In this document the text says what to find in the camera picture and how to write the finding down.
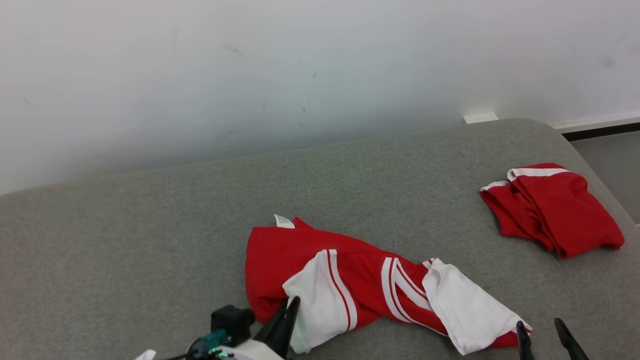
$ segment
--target red fabric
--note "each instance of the red fabric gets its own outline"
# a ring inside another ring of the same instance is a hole
[[[564,169],[554,163],[524,168]],[[507,186],[482,191],[481,197],[498,218],[503,236],[540,241],[560,258],[601,246],[619,250],[625,242],[616,222],[587,191],[587,181],[573,172],[518,175]]]
[[[385,258],[397,258],[411,280],[409,283],[413,283],[412,287],[424,293],[422,279],[428,271],[424,265],[414,264],[356,238],[313,229],[298,218],[293,223],[295,229],[255,227],[249,236],[244,268],[246,293],[259,322],[266,323],[282,300],[287,299],[282,289],[283,283],[300,272],[309,260],[324,249],[337,250],[337,266],[342,282],[353,297],[358,311],[356,328],[369,325],[381,316],[399,321],[388,308],[381,287],[381,269]],[[397,286],[396,291],[401,306],[411,318],[447,334],[434,312],[416,305]],[[497,338],[490,347],[514,347],[517,344],[516,334],[509,332]]]

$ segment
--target black cable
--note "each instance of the black cable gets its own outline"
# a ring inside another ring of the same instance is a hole
[[[182,355],[178,355],[178,356],[174,356],[174,357],[169,357],[168,359],[164,359],[164,360],[180,360],[180,359],[184,359],[185,357],[189,356],[189,355],[193,355],[195,354],[196,350],[192,350],[190,352],[185,352]]]

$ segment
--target white wall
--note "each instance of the white wall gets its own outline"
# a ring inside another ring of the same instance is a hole
[[[640,111],[637,0],[2,0],[0,193]]]

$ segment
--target black strip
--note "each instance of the black strip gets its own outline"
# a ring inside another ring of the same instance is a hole
[[[617,126],[601,127],[600,129],[574,131],[572,133],[562,134],[568,141],[576,141],[582,139],[597,138],[599,136],[607,136],[614,134],[630,133],[632,131],[640,131],[640,122],[632,124],[624,124]]]

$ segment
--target red and white garment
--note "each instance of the red and white garment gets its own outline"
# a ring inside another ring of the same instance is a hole
[[[512,168],[507,179],[480,189],[503,236],[537,240],[561,258],[624,244],[616,222],[575,172],[540,163]]]
[[[255,227],[249,237],[246,292],[262,323],[283,299],[300,297],[291,339],[295,352],[308,352],[381,316],[448,336],[463,355],[517,346],[521,318],[455,266],[439,259],[414,264],[298,218],[276,219],[278,226]]]

